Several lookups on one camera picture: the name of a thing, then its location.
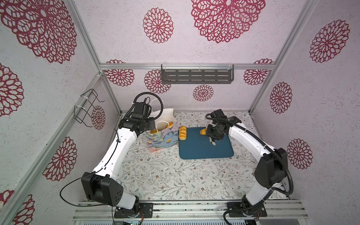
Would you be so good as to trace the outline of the croissant bread top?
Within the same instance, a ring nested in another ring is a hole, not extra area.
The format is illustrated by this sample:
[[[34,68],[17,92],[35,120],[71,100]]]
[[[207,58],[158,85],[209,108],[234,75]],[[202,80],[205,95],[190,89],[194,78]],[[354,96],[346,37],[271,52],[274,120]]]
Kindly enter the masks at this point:
[[[202,129],[202,130],[200,131],[200,135],[205,136],[206,133],[207,133],[207,129],[206,129],[206,128],[204,128],[204,129]]]

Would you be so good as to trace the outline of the striped bread roll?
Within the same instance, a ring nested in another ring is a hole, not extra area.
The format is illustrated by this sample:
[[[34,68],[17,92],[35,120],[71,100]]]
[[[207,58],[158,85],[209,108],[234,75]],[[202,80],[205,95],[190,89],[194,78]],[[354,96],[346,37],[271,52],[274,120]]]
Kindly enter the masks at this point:
[[[180,128],[179,128],[179,139],[181,140],[181,141],[185,141],[186,140],[186,138],[187,138],[187,128],[185,127],[185,126],[181,126]]]

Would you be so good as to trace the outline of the floral paper gift bag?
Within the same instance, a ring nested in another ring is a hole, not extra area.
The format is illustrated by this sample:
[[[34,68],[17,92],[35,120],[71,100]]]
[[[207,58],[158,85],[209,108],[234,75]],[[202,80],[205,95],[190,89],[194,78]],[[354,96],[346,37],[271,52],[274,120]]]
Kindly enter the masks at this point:
[[[146,131],[146,139],[151,153],[170,148],[178,143],[179,124],[174,117],[173,108],[164,108],[155,120],[155,127]]]

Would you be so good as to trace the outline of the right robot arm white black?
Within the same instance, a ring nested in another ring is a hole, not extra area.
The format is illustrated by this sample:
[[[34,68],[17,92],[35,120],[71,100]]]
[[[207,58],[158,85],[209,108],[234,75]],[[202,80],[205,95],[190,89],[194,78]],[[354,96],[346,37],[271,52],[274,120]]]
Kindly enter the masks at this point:
[[[256,181],[243,198],[246,209],[262,204],[274,191],[287,196],[293,193],[293,179],[284,149],[276,149],[267,144],[243,123],[227,121],[209,124],[206,127],[206,135],[212,143],[228,135],[240,142],[257,160],[254,172]]]

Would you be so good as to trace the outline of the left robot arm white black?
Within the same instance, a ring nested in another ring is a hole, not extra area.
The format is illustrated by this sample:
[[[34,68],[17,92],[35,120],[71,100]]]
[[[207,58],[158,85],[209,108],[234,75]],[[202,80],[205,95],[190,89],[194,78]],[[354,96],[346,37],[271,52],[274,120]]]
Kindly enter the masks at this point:
[[[154,118],[124,117],[115,129],[115,138],[104,157],[92,172],[81,178],[86,198],[90,201],[115,207],[129,217],[140,213],[139,197],[124,190],[117,181],[123,160],[140,134],[155,128]]]

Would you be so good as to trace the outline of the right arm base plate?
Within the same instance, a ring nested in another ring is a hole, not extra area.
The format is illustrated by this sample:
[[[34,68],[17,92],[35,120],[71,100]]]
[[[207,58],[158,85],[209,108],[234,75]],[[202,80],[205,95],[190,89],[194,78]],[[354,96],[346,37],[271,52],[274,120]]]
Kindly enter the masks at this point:
[[[227,210],[229,211],[229,217],[266,217],[268,214],[264,207],[264,204],[258,204],[254,206],[243,205],[243,202],[228,202],[226,204]]]

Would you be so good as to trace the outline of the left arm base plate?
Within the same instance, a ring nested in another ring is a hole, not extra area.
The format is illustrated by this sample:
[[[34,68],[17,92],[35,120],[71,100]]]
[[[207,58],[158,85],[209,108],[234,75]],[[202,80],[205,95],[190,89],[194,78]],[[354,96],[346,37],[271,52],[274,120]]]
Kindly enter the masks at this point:
[[[136,209],[125,209],[117,207],[115,210],[114,218],[152,218],[154,204],[151,202],[140,202],[136,204]]]

